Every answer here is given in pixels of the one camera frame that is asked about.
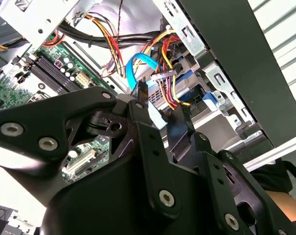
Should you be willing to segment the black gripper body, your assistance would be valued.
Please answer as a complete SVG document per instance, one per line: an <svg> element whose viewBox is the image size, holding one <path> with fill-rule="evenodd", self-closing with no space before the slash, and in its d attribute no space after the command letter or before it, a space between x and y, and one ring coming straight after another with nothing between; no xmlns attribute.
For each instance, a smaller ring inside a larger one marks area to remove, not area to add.
<svg viewBox="0 0 296 235"><path fill-rule="evenodd" d="M214 219L208 183L220 169L197 154L184 169L165 152L125 156L62 189L51 200L43 235L208 235Z"/></svg>

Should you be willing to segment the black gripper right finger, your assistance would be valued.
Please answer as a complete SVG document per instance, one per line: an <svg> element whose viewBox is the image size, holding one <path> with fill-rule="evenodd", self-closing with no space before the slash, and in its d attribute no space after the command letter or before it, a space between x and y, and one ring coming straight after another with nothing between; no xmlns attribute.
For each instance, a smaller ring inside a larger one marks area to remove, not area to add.
<svg viewBox="0 0 296 235"><path fill-rule="evenodd" d="M226 150L215 152L197 132L189 108L169 116L169 149L183 206L181 225L191 235L293 235L295 226L245 167Z"/></svg>

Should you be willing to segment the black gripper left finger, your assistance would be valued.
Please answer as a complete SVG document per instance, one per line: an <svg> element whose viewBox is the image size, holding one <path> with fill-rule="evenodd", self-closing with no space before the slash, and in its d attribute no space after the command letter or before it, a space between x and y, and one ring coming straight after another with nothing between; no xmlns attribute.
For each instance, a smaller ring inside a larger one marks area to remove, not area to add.
<svg viewBox="0 0 296 235"><path fill-rule="evenodd" d="M123 102L91 87L0 111L0 165L50 177L72 148L99 135L112 141L107 165L145 151L165 152L144 93Z"/></svg>

